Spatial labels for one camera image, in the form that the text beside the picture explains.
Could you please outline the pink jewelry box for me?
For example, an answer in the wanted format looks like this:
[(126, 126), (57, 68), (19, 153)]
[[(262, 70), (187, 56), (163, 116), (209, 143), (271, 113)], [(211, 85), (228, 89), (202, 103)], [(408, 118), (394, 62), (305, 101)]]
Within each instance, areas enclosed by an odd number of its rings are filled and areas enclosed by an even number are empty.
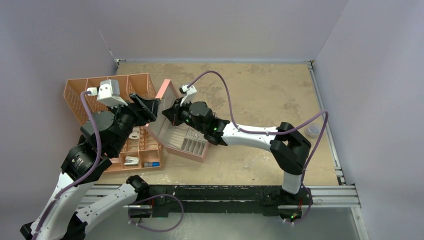
[[(166, 149), (168, 154), (203, 163), (210, 145), (203, 135), (186, 124), (173, 126), (162, 114), (163, 110), (171, 108), (175, 100), (180, 97), (170, 79), (163, 81), (156, 97), (161, 100), (157, 119), (145, 125), (145, 130)], [(199, 138), (190, 136), (190, 132), (197, 133)]]

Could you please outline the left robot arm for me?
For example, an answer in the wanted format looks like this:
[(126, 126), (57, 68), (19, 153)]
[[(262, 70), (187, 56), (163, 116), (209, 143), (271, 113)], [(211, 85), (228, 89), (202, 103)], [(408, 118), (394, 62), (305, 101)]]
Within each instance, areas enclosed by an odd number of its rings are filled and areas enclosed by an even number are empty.
[(160, 99), (145, 99), (131, 93), (129, 101), (106, 111), (88, 112), (78, 144), (61, 165), (58, 182), (41, 215), (24, 224), (27, 240), (82, 240), (96, 225), (125, 205), (149, 199), (149, 185), (138, 175), (130, 176), (115, 192), (79, 208), (88, 190), (118, 157), (135, 127), (154, 122)]

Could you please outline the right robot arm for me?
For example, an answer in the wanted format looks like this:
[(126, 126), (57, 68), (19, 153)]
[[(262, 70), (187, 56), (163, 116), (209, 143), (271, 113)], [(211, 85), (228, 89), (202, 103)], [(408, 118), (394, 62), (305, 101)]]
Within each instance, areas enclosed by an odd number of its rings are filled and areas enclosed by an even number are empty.
[(236, 125), (216, 117), (204, 101), (182, 103), (178, 98), (162, 114), (173, 126), (186, 124), (212, 145), (247, 146), (270, 152), (283, 170), (280, 196), (288, 204), (300, 198), (303, 170), (311, 143), (288, 122), (274, 127)]

